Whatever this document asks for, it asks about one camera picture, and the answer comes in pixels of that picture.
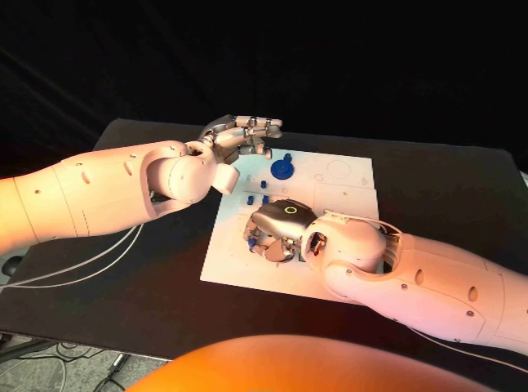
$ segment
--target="robotic arm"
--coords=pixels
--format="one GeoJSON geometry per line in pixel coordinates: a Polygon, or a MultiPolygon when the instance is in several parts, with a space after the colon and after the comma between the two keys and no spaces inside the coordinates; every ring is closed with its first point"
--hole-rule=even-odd
{"type": "Polygon", "coordinates": [[[418,331],[528,355],[528,276],[458,247],[369,220],[313,210],[294,200],[266,204],[244,238],[250,250],[286,262],[300,250],[330,293],[418,331]],[[261,233],[273,235],[260,245],[261,233]]]}
{"type": "Polygon", "coordinates": [[[198,141],[94,151],[0,180],[0,254],[52,239],[122,231],[198,203],[214,186],[230,194],[240,154],[266,155],[281,120],[225,116],[198,141]]]}

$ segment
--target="black curtain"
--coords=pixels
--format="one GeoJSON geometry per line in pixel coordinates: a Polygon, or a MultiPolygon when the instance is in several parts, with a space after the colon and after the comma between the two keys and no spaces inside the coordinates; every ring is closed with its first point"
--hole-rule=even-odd
{"type": "Polygon", "coordinates": [[[0,177],[88,151],[116,118],[224,114],[281,118],[291,132],[506,149],[528,172],[528,12],[335,11],[0,2],[0,177]]]}

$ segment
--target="blue cap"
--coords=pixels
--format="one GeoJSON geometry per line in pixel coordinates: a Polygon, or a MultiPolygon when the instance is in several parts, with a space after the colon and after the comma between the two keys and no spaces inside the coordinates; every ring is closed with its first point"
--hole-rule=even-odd
{"type": "Polygon", "coordinates": [[[296,172],[294,164],[291,163],[291,154],[286,154],[284,159],[276,161],[273,164],[273,176],[278,180],[287,180],[296,172]]]}
{"type": "Polygon", "coordinates": [[[250,246],[250,251],[255,248],[255,244],[258,243],[258,240],[255,238],[248,239],[248,246],[250,246]]]}

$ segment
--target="white board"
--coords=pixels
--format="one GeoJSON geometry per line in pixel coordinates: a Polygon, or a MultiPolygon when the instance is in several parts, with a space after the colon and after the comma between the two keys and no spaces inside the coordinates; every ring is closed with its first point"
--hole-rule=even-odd
{"type": "Polygon", "coordinates": [[[242,239],[244,228],[261,207],[264,195],[270,196],[271,202],[280,198],[303,202],[317,216],[330,209],[378,219],[372,160],[276,149],[273,161],[245,155],[235,162],[235,167],[241,178],[235,192],[222,196],[202,280],[340,301],[323,287],[317,272],[299,257],[289,263],[273,263],[250,251],[242,239]],[[270,168],[287,153],[294,159],[294,175],[289,180],[277,180],[270,168]],[[266,189],[261,188],[263,180],[268,183],[266,189]],[[248,196],[255,196],[251,206],[248,196]]]}

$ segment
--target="black table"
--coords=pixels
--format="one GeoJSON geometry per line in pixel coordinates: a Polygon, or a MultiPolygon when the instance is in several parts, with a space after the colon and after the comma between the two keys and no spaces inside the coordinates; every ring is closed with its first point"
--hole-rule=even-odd
{"type": "MultiPolygon", "coordinates": [[[[201,129],[117,120],[96,149],[195,140],[201,129]]],[[[506,151],[290,133],[268,145],[371,157],[382,219],[528,274],[528,190],[506,151]]],[[[96,278],[52,289],[5,289],[0,332],[165,358],[240,336],[326,336],[421,359],[497,389],[528,388],[523,372],[425,341],[363,306],[202,282],[221,197],[212,190],[199,204],[146,224],[132,251],[96,278]]],[[[15,280],[77,264],[122,236],[34,246],[15,280]]],[[[42,284],[88,275],[120,252],[42,284]]],[[[528,368],[525,355],[458,346],[528,368]]]]}

